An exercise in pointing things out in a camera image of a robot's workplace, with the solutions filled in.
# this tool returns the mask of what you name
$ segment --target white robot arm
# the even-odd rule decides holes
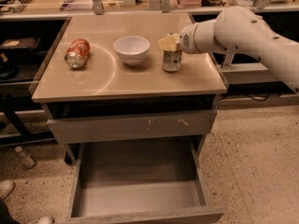
[[[180,32],[180,48],[189,54],[249,55],[299,93],[299,43],[273,32],[262,17],[247,8],[228,7],[215,20],[185,27]]]

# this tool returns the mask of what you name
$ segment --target floor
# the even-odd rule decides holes
[[[20,114],[28,127],[45,128],[43,113]],[[0,115],[0,121],[6,121]],[[224,99],[200,156],[212,205],[222,207],[222,224],[298,223],[299,97]],[[0,135],[13,133],[8,125]],[[0,148],[0,180],[14,179],[6,203],[20,223],[44,215],[68,216],[74,167],[54,141],[25,147],[37,159],[21,168],[14,147]]]

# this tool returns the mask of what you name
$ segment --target black pants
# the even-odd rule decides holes
[[[1,224],[20,224],[18,221],[14,220],[7,208],[6,203],[0,199],[0,223]]]

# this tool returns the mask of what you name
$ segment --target bowl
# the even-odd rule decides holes
[[[137,35],[129,35],[118,39],[114,43],[114,50],[122,62],[128,65],[138,65],[147,57],[150,42]]]

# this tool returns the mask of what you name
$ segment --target white shoe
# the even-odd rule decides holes
[[[12,180],[5,180],[0,182],[0,199],[5,199],[14,188],[15,182]]]
[[[28,224],[53,224],[53,223],[54,223],[53,217],[44,216],[44,217],[34,220]]]

